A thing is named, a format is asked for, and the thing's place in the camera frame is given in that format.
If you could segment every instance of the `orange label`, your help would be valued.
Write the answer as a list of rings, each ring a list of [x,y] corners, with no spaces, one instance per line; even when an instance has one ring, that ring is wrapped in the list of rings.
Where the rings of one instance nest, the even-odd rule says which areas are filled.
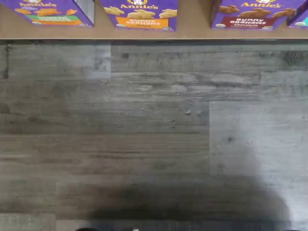
[[[81,24],[81,21],[73,21],[73,22],[48,22],[48,21],[40,21],[40,20],[33,20],[34,23],[39,23],[42,25],[63,25],[63,26],[77,26]]]
[[[116,17],[117,22],[123,27],[128,28],[143,28],[143,29],[163,29],[168,27],[168,19],[153,18],[153,19],[133,19]]]

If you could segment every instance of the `snack box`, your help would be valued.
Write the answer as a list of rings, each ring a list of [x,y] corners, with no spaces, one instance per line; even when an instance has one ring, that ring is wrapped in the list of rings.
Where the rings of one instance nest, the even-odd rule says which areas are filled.
[[[217,0],[213,7],[213,29],[271,31],[293,16],[306,0]]]
[[[93,0],[0,0],[34,25],[94,26]]]
[[[297,9],[294,16],[289,17],[288,26],[294,28],[308,28],[308,1]]]
[[[101,0],[118,28],[175,31],[179,0]]]

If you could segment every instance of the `cardboard box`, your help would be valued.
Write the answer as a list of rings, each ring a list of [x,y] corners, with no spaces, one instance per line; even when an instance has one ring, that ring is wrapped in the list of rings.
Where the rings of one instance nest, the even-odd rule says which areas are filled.
[[[0,0],[34,25],[94,26],[93,0]]]
[[[308,1],[299,7],[294,16],[289,17],[288,26],[293,28],[308,28]]]
[[[213,8],[213,29],[274,30],[305,0],[218,0]]]
[[[118,28],[175,31],[178,0],[101,0]]]

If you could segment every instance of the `annie's logo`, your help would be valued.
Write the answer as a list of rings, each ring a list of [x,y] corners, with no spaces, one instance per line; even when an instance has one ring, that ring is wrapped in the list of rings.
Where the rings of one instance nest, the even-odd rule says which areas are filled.
[[[127,0],[130,4],[141,6],[148,3],[148,0]]]
[[[30,3],[40,3],[42,0],[24,0],[26,2],[30,2]]]
[[[127,0],[131,5],[121,5],[121,8],[158,9],[158,6],[147,6],[148,0]]]
[[[274,2],[276,0],[256,0],[257,2],[260,2],[260,3],[271,3],[271,2]]]
[[[42,0],[24,0],[27,3],[19,3],[20,6],[57,6],[57,4],[50,3],[42,3]]]
[[[249,7],[269,7],[269,8],[280,8],[280,4],[272,4],[276,0],[256,0],[258,3],[248,3],[245,2],[241,6],[249,6]]]

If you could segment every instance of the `dark spot on floor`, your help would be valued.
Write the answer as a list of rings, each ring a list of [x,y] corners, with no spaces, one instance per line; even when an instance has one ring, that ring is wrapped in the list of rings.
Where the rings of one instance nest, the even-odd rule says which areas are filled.
[[[0,114],[10,114],[10,108],[6,103],[0,103]]]
[[[123,59],[128,59],[129,58],[129,54],[128,53],[123,53],[122,54],[122,58]]]
[[[231,137],[231,136],[228,137],[228,142],[229,142],[229,143],[231,143],[231,142],[233,142],[233,141],[234,141],[234,138],[233,138],[233,137]]]

